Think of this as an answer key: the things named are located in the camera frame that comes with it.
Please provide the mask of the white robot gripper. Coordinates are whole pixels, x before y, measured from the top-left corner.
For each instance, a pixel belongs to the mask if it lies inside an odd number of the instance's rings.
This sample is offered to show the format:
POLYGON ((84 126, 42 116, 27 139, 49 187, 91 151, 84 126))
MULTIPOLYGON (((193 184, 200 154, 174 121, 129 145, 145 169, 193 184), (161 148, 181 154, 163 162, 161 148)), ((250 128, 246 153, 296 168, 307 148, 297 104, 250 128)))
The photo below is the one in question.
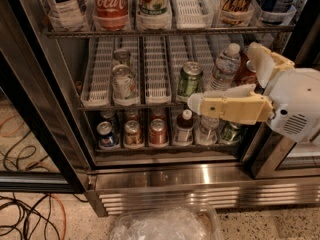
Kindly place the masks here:
POLYGON ((319 143, 320 72, 292 69, 293 61, 256 42, 249 45, 247 56, 260 86, 269 83, 265 94, 272 102, 255 92, 255 84, 246 84, 192 94, 188 107, 198 115, 245 125, 268 120, 274 132, 294 142, 319 143))

